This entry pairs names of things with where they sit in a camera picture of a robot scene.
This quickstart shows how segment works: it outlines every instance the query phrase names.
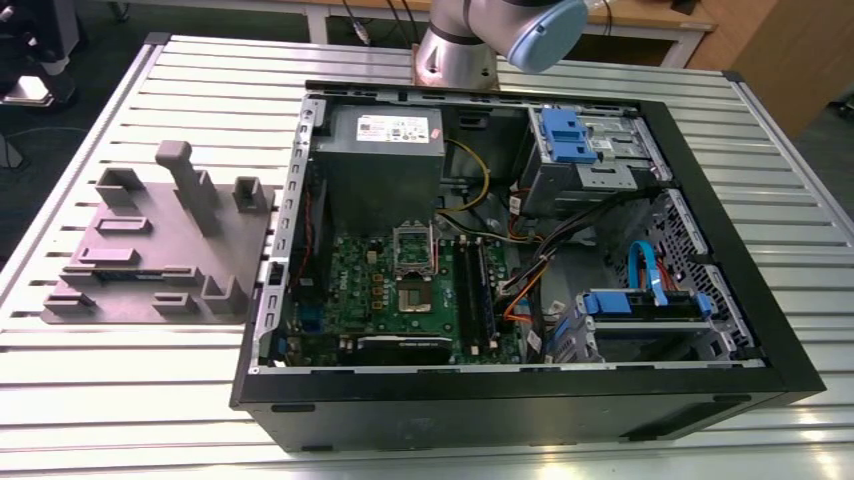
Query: yellow cable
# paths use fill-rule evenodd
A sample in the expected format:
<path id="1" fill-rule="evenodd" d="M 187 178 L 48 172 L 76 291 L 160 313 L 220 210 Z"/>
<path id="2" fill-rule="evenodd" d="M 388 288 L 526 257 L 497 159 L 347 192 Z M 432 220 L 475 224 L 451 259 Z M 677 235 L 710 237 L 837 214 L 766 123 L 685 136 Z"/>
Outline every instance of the yellow cable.
<path id="1" fill-rule="evenodd" d="M 454 145 L 457 145 L 463 150 L 466 150 L 469 155 L 471 155 L 471 157 L 478 162 L 478 165 L 481 166 L 481 170 L 483 170 L 483 189 L 481 190 L 481 195 L 478 195 L 478 198 L 475 198 L 471 202 L 469 202 L 466 205 L 462 205 L 459 207 L 439 209 L 439 211 L 442 213 L 462 212 L 463 210 L 469 210 L 471 207 L 474 207 L 481 202 L 481 200 L 483 200 L 483 198 L 486 197 L 486 194 L 490 191 L 490 169 L 487 168 L 486 162 L 481 158 L 481 155 L 478 155 L 475 153 L 475 151 L 471 148 L 469 148 L 467 145 L 465 145 L 458 140 L 454 140 L 452 138 L 446 138 L 444 140 L 451 142 Z"/>

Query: sticker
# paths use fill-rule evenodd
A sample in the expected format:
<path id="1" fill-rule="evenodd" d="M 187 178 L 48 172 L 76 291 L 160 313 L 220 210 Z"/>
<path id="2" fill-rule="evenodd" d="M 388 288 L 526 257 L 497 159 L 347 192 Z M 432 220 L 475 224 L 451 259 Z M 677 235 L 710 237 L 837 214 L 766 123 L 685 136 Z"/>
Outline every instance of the sticker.
<path id="1" fill-rule="evenodd" d="M 599 148 L 602 150 L 614 150 L 614 147 L 611 146 L 611 142 L 609 142 L 607 140 L 590 139 L 590 146 L 593 148 Z"/>
<path id="2" fill-rule="evenodd" d="M 522 211 L 522 199 L 519 197 L 510 197 L 510 213 L 519 215 Z"/>
<path id="3" fill-rule="evenodd" d="M 679 28 L 695 28 L 697 30 L 711 30 L 711 25 L 706 23 L 681 23 Z"/>
<path id="4" fill-rule="evenodd" d="M 356 131 L 359 142 L 430 143 L 427 117 L 362 115 Z"/>
<path id="5" fill-rule="evenodd" d="M 534 330 L 529 330 L 529 344 L 531 348 L 539 353 L 539 349 L 543 347 L 543 341 L 539 339 L 539 335 L 534 333 Z"/>

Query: aluminum table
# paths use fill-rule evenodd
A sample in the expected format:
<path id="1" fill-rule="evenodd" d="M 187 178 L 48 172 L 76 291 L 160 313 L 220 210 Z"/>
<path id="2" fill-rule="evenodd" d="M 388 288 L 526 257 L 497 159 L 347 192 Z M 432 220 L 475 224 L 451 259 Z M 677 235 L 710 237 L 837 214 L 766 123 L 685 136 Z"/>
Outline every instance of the aluminum table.
<path id="1" fill-rule="evenodd" d="M 306 79 L 411 82 L 410 53 L 152 35 L 0 274 L 0 472 L 160 478 L 843 478 L 854 468 L 854 228 L 747 87 L 719 73 L 501 64 L 505 90 L 658 100 L 679 128 L 829 391 L 674 442 L 286 454 L 228 408 L 242 326 L 39 319 L 107 167 L 168 181 L 163 139 L 218 183 L 282 188 Z"/>

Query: wooden desk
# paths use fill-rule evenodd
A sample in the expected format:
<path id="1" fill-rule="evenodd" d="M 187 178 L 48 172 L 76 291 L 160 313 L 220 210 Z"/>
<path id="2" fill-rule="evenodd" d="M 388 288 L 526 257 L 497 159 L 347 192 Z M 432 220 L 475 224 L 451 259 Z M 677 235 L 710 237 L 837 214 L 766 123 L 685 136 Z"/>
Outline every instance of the wooden desk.
<path id="1" fill-rule="evenodd" d="M 331 16 L 346 17 L 342 0 L 124 0 L 130 3 L 148 3 L 186 7 L 227 8 L 263 12 L 287 12 L 306 15 L 311 43 L 328 42 L 326 20 Z M 347 0 L 352 13 L 359 18 L 394 18 L 386 0 Z M 392 0 L 402 20 L 407 19 L 403 3 Z M 407 0 L 412 15 L 419 22 L 427 22 L 431 0 Z M 715 29 L 711 16 L 698 5 L 693 15 L 683 15 L 670 9 L 670 2 L 650 0 L 615 0 L 611 35 L 615 37 L 645 38 L 673 42 L 662 67 L 682 68 L 706 32 Z M 599 8 L 590 14 L 585 34 L 603 35 L 607 23 L 607 9 Z"/>

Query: power supply label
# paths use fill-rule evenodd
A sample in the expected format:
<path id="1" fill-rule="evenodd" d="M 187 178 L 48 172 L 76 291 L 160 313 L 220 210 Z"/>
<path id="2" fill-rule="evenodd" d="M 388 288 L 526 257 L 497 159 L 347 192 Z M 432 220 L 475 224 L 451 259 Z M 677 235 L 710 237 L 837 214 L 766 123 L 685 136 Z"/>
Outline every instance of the power supply label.
<path id="1" fill-rule="evenodd" d="M 392 117 L 362 115 L 359 117 L 359 142 L 430 143 L 427 117 Z"/>

